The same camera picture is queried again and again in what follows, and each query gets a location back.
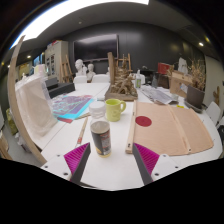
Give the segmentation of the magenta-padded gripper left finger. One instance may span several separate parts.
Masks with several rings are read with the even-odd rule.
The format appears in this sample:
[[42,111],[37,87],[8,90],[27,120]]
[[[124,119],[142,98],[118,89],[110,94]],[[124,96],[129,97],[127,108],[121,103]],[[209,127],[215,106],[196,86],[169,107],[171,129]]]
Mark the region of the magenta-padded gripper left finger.
[[54,156],[42,166],[42,169],[72,183],[80,184],[90,153],[90,144],[86,143],[65,155]]

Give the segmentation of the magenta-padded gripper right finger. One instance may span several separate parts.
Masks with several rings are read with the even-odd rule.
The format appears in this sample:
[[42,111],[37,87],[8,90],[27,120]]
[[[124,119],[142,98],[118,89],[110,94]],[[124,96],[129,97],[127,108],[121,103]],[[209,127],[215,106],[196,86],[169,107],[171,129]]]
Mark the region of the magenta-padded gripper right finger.
[[133,144],[132,152],[145,185],[181,169],[167,154],[159,155],[137,143]]

